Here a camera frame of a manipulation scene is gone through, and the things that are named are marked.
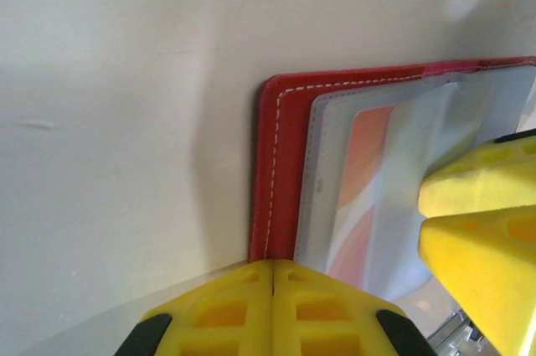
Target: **red card holder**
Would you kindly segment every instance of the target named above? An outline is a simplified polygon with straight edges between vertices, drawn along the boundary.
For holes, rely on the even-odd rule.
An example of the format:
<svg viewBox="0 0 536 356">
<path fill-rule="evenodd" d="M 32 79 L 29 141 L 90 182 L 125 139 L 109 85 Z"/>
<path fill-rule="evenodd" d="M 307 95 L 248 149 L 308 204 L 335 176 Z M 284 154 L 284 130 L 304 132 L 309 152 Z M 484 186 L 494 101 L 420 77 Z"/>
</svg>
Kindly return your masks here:
<svg viewBox="0 0 536 356">
<path fill-rule="evenodd" d="M 276 75 L 260 95 L 250 261 L 294 256 L 309 113 L 329 92 L 419 80 L 447 72 L 536 65 L 536 56 Z"/>
</svg>

